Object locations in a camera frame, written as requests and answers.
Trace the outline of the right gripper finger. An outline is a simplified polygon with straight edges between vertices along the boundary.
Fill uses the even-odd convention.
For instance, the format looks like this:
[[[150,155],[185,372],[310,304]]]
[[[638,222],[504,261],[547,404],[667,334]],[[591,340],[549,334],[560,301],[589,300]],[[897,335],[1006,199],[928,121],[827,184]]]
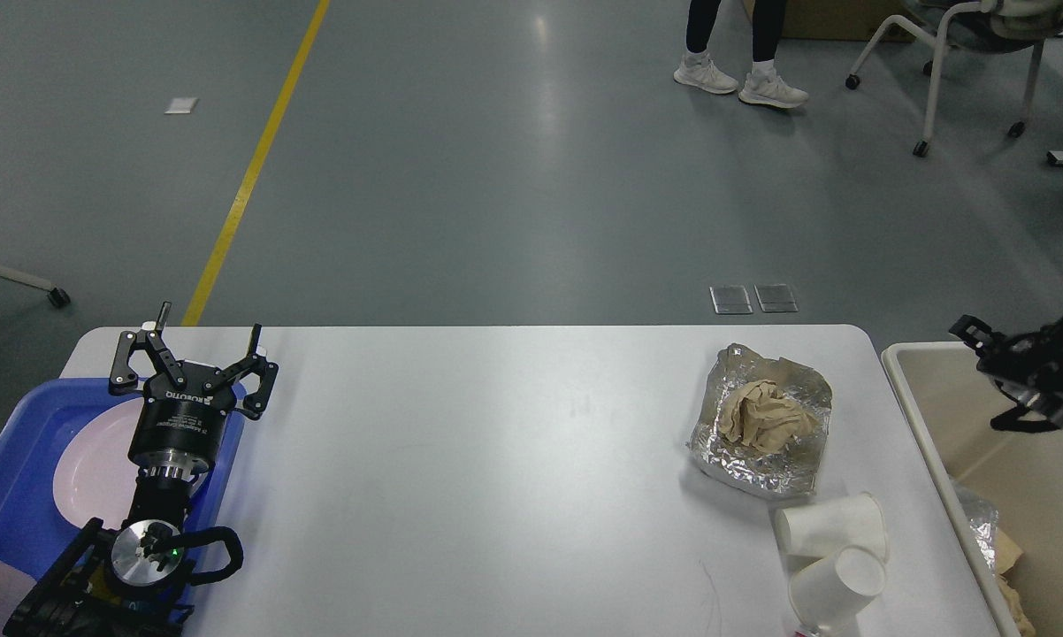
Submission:
[[[1049,433],[1062,430],[1051,418],[1024,404],[1016,404],[1002,414],[992,417],[991,428],[998,432],[1012,433]]]
[[[998,350],[1006,339],[1002,332],[969,314],[960,315],[949,326],[949,334],[973,350],[979,358],[988,357]]]

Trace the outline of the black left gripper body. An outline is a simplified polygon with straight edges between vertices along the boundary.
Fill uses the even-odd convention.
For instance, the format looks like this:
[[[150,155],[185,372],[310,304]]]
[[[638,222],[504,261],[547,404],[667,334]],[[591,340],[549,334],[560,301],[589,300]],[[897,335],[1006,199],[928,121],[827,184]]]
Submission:
[[[126,458],[146,476],[195,483],[215,468],[237,396],[219,367],[181,363],[187,384],[164,372],[142,384],[144,403]]]

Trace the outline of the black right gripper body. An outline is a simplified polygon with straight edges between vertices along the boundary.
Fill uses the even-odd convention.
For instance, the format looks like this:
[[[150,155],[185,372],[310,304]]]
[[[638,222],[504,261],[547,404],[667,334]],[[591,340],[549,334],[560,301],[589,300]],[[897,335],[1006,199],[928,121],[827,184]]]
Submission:
[[[1063,430],[1063,316],[1034,332],[1016,334],[979,358],[979,371],[1013,403],[1040,410]]]

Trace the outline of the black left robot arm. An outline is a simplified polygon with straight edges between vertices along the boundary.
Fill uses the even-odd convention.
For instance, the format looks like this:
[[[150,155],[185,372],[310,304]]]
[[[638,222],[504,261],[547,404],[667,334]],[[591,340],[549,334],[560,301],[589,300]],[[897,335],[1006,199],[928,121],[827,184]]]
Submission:
[[[119,529],[91,518],[79,530],[11,611],[5,636],[180,636],[195,611],[188,590],[243,567],[233,529],[188,529],[191,497],[218,466],[229,417],[264,415],[279,366],[266,357],[261,324],[231,365],[178,358],[163,337],[169,308],[122,332],[111,362],[109,392],[141,398],[126,449],[138,469],[130,510]]]

